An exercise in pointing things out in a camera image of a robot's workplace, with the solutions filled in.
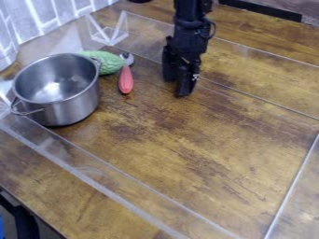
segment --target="wooden surface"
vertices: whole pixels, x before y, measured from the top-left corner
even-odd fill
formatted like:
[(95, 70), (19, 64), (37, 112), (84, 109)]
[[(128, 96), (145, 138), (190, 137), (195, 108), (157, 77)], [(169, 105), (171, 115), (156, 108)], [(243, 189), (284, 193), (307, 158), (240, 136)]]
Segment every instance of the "wooden surface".
[[(168, 0), (119, 3), (112, 9), (169, 22), (171, 5)], [(314, 28), (227, 7), (212, 16), (219, 37), (319, 63)], [(203, 68), (212, 76), (214, 67), (204, 63)], [(137, 58), (132, 71), (136, 88), (128, 96), (117, 92), (117, 77), (103, 77), (95, 114), (52, 130), (240, 237), (262, 238), (318, 133), (318, 121), (210, 80), (200, 81), (191, 97), (176, 99), (175, 86), (161, 81), (156, 63)], [(240, 74), (242, 69), (234, 65), (232, 71)], [(63, 235), (167, 237), (7, 134), (0, 137), (0, 185)]]
[(274, 8), (284, 9), (302, 15), (314, 17), (319, 19), (318, 9), (319, 1), (318, 0), (243, 0), (244, 2), (251, 2), (263, 6), (270, 6)]

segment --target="pot handle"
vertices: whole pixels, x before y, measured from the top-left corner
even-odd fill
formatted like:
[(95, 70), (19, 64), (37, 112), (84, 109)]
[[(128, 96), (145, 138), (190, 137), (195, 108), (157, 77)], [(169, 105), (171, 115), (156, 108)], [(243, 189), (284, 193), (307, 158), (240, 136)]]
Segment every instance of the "pot handle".
[(33, 113), (36, 113), (36, 112), (40, 112), (40, 111), (44, 111), (44, 110), (45, 110), (44, 108), (39, 108), (39, 109), (35, 109), (35, 110), (32, 110), (32, 111), (29, 111), (29, 112), (19, 112), (19, 111), (15, 109), (15, 107), (16, 107), (16, 105), (20, 104), (20, 103), (21, 103), (20, 99), (19, 99), (17, 97), (15, 97), (13, 100), (12, 100), (12, 102), (11, 102), (11, 113), (12, 113), (13, 115), (27, 116), (27, 115), (31, 115), (31, 114), (33, 114)]
[(95, 64), (97, 65), (97, 68), (100, 69), (101, 68), (101, 65), (103, 65), (103, 62), (99, 58), (95, 58), (95, 57), (89, 57), (91, 60), (93, 60)]

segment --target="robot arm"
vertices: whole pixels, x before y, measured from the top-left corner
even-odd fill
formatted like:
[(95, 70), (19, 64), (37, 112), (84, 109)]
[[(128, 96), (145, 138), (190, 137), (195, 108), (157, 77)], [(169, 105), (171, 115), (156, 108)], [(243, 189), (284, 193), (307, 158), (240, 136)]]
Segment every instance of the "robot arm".
[(175, 0), (175, 33), (165, 38), (161, 72), (165, 81), (178, 82), (176, 96), (190, 95), (198, 83), (200, 54), (216, 33), (216, 25), (206, 17), (212, 4), (214, 0)]

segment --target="stainless steel pot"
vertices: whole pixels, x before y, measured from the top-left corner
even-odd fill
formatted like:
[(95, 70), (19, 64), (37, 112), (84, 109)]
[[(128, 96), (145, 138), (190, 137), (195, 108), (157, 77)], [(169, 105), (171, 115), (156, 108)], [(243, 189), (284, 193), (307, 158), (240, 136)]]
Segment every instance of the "stainless steel pot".
[(99, 104), (99, 69), (96, 59), (77, 54), (64, 53), (40, 59), (13, 79), (16, 98), (11, 113), (28, 116), (45, 126), (63, 126), (83, 120)]

